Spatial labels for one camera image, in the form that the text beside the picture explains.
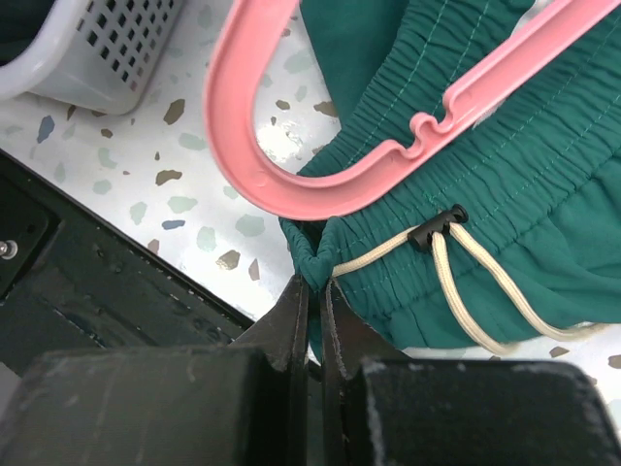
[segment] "white plastic basket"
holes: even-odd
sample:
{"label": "white plastic basket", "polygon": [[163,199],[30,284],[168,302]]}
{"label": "white plastic basket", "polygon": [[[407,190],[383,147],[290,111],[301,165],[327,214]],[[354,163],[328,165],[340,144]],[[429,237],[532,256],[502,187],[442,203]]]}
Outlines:
{"label": "white plastic basket", "polygon": [[0,100],[22,92],[107,114],[140,99],[183,0],[56,0],[39,34],[0,67]]}

